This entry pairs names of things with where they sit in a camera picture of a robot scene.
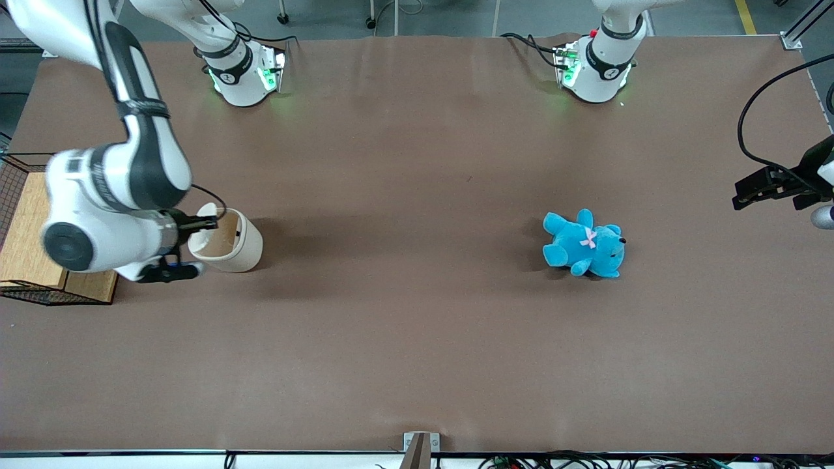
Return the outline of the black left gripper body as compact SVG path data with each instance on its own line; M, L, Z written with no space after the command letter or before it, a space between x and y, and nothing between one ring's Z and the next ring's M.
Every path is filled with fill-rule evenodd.
M829 135L807 149L798 166L792 170L799 186L798 195L792 199L795 210L832 201L832 183L819 173L826 164L832 163L832 148L833 135Z

